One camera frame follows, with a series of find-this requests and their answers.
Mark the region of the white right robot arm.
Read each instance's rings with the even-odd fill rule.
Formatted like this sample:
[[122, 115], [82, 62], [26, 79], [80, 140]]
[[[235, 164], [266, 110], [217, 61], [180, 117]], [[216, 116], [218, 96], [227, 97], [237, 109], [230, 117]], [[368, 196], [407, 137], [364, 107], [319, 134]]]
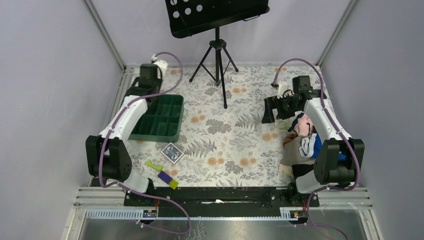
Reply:
[[287, 201], [301, 205], [307, 194], [324, 189], [351, 191], [360, 183], [360, 170], [365, 151], [361, 139], [354, 139], [338, 122], [328, 106], [323, 89], [314, 89], [307, 75], [292, 79], [292, 95], [279, 94], [264, 99], [263, 124], [285, 120], [302, 111], [312, 121], [320, 137], [321, 149], [313, 169], [295, 178], [296, 187], [287, 191]]

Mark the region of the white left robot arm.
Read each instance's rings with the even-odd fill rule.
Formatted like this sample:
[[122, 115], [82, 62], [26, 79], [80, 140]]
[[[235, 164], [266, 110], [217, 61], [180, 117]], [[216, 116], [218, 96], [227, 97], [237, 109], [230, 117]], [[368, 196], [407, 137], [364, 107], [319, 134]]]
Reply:
[[162, 60], [142, 64], [111, 122], [85, 141], [89, 174], [97, 177], [103, 188], [118, 185], [135, 191], [136, 199], [144, 206], [154, 202], [155, 192], [149, 188], [149, 178], [132, 169], [126, 143], [139, 119], [159, 96], [167, 68]]

